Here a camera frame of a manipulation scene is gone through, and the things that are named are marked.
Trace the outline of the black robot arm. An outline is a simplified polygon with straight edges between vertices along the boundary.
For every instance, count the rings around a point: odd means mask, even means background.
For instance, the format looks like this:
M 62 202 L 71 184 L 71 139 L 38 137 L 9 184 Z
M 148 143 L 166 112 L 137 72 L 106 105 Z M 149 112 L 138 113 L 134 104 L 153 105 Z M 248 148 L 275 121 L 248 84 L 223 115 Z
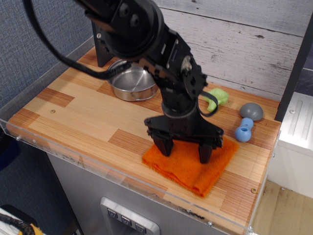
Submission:
M 223 144 L 223 130 L 205 120 L 199 96 L 206 75 L 180 35 L 164 22 L 151 0 L 80 0 L 86 16 L 100 28 L 100 42 L 109 53 L 147 71 L 162 96 L 163 115 L 144 122 L 160 152 L 169 156 L 173 141 L 199 145 L 201 163 Z

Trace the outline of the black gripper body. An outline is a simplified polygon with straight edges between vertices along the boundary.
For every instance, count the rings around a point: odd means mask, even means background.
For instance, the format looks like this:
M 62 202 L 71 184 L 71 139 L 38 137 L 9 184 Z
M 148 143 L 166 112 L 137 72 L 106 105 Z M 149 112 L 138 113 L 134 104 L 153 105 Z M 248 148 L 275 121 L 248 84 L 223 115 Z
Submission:
M 223 145 L 223 129 L 205 120 L 196 107 L 180 116 L 165 112 L 162 116 L 145 119 L 144 123 L 152 138 L 171 136 L 173 140 L 210 145 L 214 149 Z

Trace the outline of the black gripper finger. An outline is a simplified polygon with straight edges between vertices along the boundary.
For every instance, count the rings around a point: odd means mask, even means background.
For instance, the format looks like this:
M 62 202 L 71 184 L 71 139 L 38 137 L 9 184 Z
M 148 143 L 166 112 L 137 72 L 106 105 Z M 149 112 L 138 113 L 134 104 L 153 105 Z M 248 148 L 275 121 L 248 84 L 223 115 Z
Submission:
M 173 138 L 171 136 L 153 136 L 153 141 L 159 151 L 166 157 L 169 157 L 174 145 Z
M 199 145 L 200 163 L 206 164 L 209 162 L 212 150 L 213 148 L 210 145 Z

